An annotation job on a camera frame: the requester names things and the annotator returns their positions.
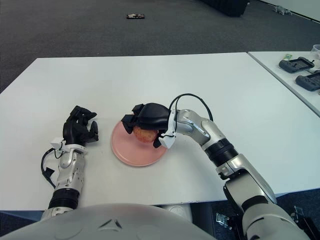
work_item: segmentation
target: white table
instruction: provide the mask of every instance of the white table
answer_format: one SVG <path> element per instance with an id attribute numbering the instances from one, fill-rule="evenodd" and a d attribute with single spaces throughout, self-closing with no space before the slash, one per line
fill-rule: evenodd
<path id="1" fill-rule="evenodd" d="M 225 200 L 224 181 L 187 136 L 147 167 L 128 166 L 111 150 L 113 127 L 134 105 L 168 106 L 181 93 L 206 101 L 275 193 L 320 187 L 320 118 L 246 53 L 38 58 L 0 94 L 0 210 L 48 207 L 53 188 L 41 157 L 75 105 L 97 112 L 99 126 L 99 141 L 87 145 L 80 207 Z M 178 107 L 207 116 L 191 97 Z M 52 156 L 47 162 L 57 166 Z"/>
<path id="2" fill-rule="evenodd" d="M 299 75 L 307 76 L 311 73 L 308 71 L 300 71 L 288 73 L 279 67 L 279 62 L 286 54 L 291 54 L 291 59 L 305 57 L 314 60 L 309 51 L 250 51 L 248 53 L 273 76 L 275 76 L 283 85 L 300 98 L 310 109 L 312 109 L 320 117 L 320 90 L 308 91 L 296 84 L 296 78 Z M 315 59 L 314 65 L 316 69 L 320 69 L 320 60 Z"/>

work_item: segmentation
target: black object on floor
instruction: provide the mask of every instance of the black object on floor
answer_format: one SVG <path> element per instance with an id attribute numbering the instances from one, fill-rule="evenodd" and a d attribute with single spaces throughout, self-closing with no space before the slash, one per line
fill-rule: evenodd
<path id="1" fill-rule="evenodd" d="M 240 17 L 244 14 L 248 0 L 202 0 L 229 17 Z"/>

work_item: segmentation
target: black device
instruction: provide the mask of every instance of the black device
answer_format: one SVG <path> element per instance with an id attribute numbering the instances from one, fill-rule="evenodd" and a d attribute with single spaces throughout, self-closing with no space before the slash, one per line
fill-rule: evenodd
<path id="1" fill-rule="evenodd" d="M 211 7 L 229 17 L 240 17 L 244 14 L 248 0 L 202 0 Z"/>
<path id="2" fill-rule="evenodd" d="M 309 61 L 308 59 L 300 56 L 293 60 L 281 60 L 279 62 L 279 67 L 292 74 L 295 72 L 312 69 L 315 67 L 315 65 L 313 61 Z"/>
<path id="3" fill-rule="evenodd" d="M 320 70 L 308 76 L 298 76 L 295 79 L 296 84 L 308 91 L 315 91 L 320 89 Z"/>

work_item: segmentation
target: pink plate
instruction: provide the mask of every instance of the pink plate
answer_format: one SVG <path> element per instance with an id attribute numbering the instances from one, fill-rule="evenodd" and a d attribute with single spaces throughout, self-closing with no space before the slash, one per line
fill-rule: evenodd
<path id="1" fill-rule="evenodd" d="M 154 148 L 153 142 L 140 142 L 133 133 L 127 133 L 121 121 L 113 129 L 111 147 L 118 159 L 135 167 L 153 164 L 167 151 L 163 146 Z"/>

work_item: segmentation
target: black cable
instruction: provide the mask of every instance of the black cable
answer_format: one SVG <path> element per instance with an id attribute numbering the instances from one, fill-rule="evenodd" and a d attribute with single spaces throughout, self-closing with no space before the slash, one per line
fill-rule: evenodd
<path id="1" fill-rule="evenodd" d="M 62 156 L 63 154 L 64 154 L 64 152 L 61 152 L 60 156 L 57 156 L 56 150 L 54 150 L 54 156 L 55 156 L 56 159 L 61 158 L 61 156 Z"/>
<path id="2" fill-rule="evenodd" d="M 181 94 L 181 95 L 177 96 L 175 99 L 173 99 L 172 102 L 170 103 L 170 106 L 169 106 L 169 112 L 171 112 L 171 108 L 172 108 L 172 105 L 174 104 L 174 102 L 175 102 L 175 110 L 177 111 L 178 101 L 183 96 L 192 96 L 192 97 L 195 97 L 195 98 L 199 99 L 201 101 L 201 103 L 205 106 L 205 109 L 207 110 L 208 115 L 209 115 L 209 119 L 211 121 L 214 120 L 214 118 L 212 116 L 212 113 L 211 113 L 208 105 L 205 103 L 205 101 L 202 98 L 200 98 L 197 95 L 194 95 L 192 93 L 184 93 L 184 94 Z M 175 114 L 174 119 L 175 119 L 175 129 L 174 129 L 174 131 L 176 132 L 177 131 L 177 126 L 178 126 L 177 114 Z"/>
<path id="3" fill-rule="evenodd" d="M 51 181 L 50 179 L 50 176 L 51 174 L 53 173 L 53 170 L 51 169 L 52 172 L 49 172 L 49 171 L 45 171 L 44 169 L 44 161 L 45 161 L 45 158 L 46 156 L 51 153 L 53 150 L 55 150 L 54 148 L 50 148 L 48 151 L 46 151 L 41 159 L 41 172 L 42 172 L 42 175 L 44 176 L 44 178 L 51 184 L 51 186 L 55 189 L 56 186 L 54 185 L 54 183 Z"/>

